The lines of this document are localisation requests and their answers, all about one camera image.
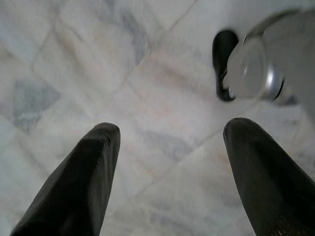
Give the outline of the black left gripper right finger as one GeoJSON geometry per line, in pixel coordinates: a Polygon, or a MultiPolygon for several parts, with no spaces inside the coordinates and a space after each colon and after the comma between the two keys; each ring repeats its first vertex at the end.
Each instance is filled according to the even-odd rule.
{"type": "Polygon", "coordinates": [[[256,236],[315,236],[315,182],[248,118],[233,118],[223,139],[256,236]]]}

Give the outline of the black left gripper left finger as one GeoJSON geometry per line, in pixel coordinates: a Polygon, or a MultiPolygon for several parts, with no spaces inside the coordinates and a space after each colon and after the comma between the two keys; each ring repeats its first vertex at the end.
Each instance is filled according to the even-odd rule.
{"type": "Polygon", "coordinates": [[[49,175],[10,236],[99,236],[120,143],[114,124],[91,129],[49,175]]]}

